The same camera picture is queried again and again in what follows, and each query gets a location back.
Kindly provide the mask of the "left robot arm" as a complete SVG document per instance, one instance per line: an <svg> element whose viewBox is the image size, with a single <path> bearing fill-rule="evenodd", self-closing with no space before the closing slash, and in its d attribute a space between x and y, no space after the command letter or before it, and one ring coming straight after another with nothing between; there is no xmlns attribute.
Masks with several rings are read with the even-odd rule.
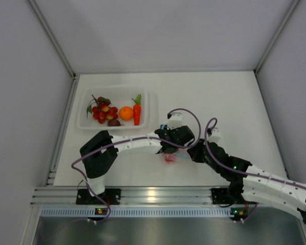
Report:
<svg viewBox="0 0 306 245"><path fill-rule="evenodd" d="M105 198L105 174L118 157L131 154L172 154L180 148L190 147L195 140L188 126L159 128L137 136L111 135L100 131L80 148L88 186L88 199L99 204Z"/></svg>

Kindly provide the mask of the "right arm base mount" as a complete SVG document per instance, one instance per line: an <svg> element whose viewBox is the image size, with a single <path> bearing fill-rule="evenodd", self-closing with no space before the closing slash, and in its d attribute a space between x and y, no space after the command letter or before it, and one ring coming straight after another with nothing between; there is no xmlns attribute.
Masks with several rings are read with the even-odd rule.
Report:
<svg viewBox="0 0 306 245"><path fill-rule="evenodd" d="M211 188L212 203L216 205L228 205L232 203L227 193L227 188Z"/></svg>

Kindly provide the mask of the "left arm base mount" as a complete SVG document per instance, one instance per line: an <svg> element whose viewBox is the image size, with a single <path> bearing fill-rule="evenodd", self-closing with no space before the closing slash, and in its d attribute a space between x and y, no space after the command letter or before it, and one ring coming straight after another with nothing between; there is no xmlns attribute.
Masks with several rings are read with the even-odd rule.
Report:
<svg viewBox="0 0 306 245"><path fill-rule="evenodd" d="M108 205L119 205L121 199L121 189L119 188L108 188L102 194L98 195ZM77 205L103 205L97 197L92 196L88 189L78 189L76 195Z"/></svg>

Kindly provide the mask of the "fake orange carrot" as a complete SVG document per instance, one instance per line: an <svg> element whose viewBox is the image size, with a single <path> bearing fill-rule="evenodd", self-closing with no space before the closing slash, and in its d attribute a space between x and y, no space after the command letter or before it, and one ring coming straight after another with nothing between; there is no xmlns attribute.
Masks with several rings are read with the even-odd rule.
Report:
<svg viewBox="0 0 306 245"><path fill-rule="evenodd" d="M135 126L138 126L140 124L141 100L142 100L141 94L138 94L135 99L132 99L132 101L135 103L133 106L133 120Z"/></svg>

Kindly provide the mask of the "clear zip top bag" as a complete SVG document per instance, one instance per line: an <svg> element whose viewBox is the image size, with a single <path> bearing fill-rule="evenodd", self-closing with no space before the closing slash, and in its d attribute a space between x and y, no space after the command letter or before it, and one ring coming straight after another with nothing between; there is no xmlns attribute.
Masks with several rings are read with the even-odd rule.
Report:
<svg viewBox="0 0 306 245"><path fill-rule="evenodd" d="M164 153L163 158L167 163L174 163L179 159L188 160L189 156L182 154L180 151L177 151L175 153Z"/></svg>

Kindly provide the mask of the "fake orange fruit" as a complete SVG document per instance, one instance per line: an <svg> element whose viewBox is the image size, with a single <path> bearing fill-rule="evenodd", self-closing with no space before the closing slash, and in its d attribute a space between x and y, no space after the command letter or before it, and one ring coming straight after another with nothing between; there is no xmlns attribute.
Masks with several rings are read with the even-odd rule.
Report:
<svg viewBox="0 0 306 245"><path fill-rule="evenodd" d="M119 117L124 121L129 121L133 118L134 111L132 107L124 106L119 110Z"/></svg>

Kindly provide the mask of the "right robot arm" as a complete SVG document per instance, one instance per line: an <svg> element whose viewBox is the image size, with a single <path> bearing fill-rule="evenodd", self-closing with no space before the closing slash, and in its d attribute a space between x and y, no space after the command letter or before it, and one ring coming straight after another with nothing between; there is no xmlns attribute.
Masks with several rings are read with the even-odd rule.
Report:
<svg viewBox="0 0 306 245"><path fill-rule="evenodd" d="M273 175L247 160L228 155L216 143L203 139L187 152L192 161L205 163L229 182L227 195L232 202L271 206L306 225L306 184Z"/></svg>

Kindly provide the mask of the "fake red cherry bunch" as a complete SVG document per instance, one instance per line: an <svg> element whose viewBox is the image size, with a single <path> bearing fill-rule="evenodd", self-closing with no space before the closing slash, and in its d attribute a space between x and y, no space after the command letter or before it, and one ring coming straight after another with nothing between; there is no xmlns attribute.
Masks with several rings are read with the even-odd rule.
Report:
<svg viewBox="0 0 306 245"><path fill-rule="evenodd" d="M118 108L111 107L111 101L108 98L102 96L96 97L92 94L86 108L86 117L91 115L95 121L103 125L111 119L118 119L117 112Z"/></svg>

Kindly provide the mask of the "dark red fake plum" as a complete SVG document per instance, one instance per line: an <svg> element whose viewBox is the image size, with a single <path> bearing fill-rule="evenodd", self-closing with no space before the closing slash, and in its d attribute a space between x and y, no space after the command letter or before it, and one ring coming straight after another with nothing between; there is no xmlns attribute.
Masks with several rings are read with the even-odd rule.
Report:
<svg viewBox="0 0 306 245"><path fill-rule="evenodd" d="M123 124L117 120L117 119L111 119L107 123L108 127L120 127L123 126Z"/></svg>

